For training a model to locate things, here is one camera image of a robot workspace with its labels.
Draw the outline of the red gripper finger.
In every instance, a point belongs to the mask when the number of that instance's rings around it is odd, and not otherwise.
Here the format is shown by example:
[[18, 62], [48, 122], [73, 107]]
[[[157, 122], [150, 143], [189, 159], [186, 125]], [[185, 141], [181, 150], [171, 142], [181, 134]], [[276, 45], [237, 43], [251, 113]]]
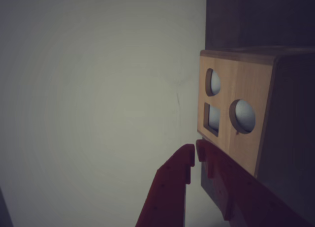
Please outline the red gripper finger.
[[310, 227], [267, 187], [211, 142], [196, 141], [201, 186], [232, 227]]
[[180, 147], [157, 171], [137, 220], [137, 227], [183, 227], [186, 185], [195, 165], [195, 146]]

